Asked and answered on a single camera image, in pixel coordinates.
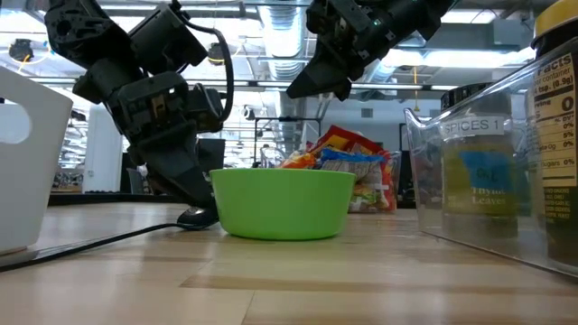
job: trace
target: spice container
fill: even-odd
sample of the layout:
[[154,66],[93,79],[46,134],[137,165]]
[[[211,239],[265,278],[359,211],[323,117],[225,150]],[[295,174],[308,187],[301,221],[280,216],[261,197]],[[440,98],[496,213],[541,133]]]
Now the spice container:
[[[536,20],[538,58],[578,36],[576,0],[560,0]],[[548,257],[578,271],[576,86],[578,52],[562,53],[534,74],[529,119],[535,125]]]
[[[454,89],[442,98],[442,111],[489,84]],[[443,232],[472,241],[517,236],[514,148],[504,127],[511,118],[507,94],[480,99],[475,114],[441,124],[443,138]]]

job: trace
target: plastic bowl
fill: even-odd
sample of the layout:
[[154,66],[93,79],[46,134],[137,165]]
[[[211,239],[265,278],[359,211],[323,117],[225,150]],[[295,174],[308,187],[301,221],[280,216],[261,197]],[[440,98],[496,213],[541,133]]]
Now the plastic bowl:
[[291,169],[210,172],[220,223],[231,235],[268,240],[332,237],[343,230],[355,175]]

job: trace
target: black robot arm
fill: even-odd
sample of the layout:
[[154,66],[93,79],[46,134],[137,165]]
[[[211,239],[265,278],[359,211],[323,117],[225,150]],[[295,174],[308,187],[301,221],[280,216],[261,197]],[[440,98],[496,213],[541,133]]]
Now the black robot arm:
[[[129,33],[95,0],[51,0],[45,15],[51,47],[87,70],[73,93],[103,103],[137,165],[147,164],[157,186],[205,210],[200,226],[218,221],[212,188],[199,162],[197,134],[218,132],[233,105],[233,66],[219,31],[189,23],[180,4],[159,5]],[[180,75],[207,51],[187,26],[214,33],[227,71],[225,107],[220,93]]]
[[287,89],[290,98],[333,92],[345,100],[351,81],[372,61],[418,31],[429,40],[459,0],[313,0],[307,29],[316,33],[313,58]]

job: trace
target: wooden table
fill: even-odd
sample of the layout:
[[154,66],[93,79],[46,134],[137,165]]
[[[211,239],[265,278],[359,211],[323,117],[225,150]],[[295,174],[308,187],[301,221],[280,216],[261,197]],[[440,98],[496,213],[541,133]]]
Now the wooden table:
[[[184,206],[49,209],[38,247],[175,220]],[[421,235],[415,213],[350,216],[310,242],[161,231],[0,274],[0,324],[578,324],[578,288]]]

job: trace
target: nutrition facts label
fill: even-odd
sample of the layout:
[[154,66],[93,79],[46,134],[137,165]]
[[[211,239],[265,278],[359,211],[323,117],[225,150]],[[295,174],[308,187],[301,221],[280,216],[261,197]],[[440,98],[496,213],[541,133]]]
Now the nutrition facts label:
[[534,118],[545,187],[577,185],[574,84],[571,54],[550,62],[534,76]]

